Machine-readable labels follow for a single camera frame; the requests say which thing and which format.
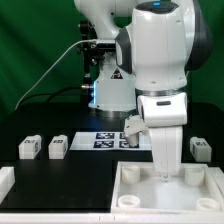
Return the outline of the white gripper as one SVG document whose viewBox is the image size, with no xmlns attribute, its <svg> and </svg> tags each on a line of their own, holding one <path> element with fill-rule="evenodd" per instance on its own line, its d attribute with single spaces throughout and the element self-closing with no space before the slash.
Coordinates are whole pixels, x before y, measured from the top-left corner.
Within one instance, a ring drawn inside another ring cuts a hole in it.
<svg viewBox="0 0 224 224">
<path fill-rule="evenodd" d="M 167 181 L 180 171 L 183 129 L 181 126 L 150 128 L 149 137 L 155 172 Z"/>
</svg>

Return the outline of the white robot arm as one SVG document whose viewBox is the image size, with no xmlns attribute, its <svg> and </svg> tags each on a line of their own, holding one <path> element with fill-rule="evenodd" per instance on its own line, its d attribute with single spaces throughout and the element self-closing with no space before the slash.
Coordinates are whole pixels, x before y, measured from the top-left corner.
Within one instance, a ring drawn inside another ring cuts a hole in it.
<svg viewBox="0 0 224 224">
<path fill-rule="evenodd" d="M 180 171 L 187 123 L 187 72 L 200 68 L 212 50 L 199 0 L 74 0 L 93 26 L 90 46 L 100 62 L 92 111 L 125 116 L 128 144 L 139 135 L 151 143 L 156 173 Z"/>
</svg>

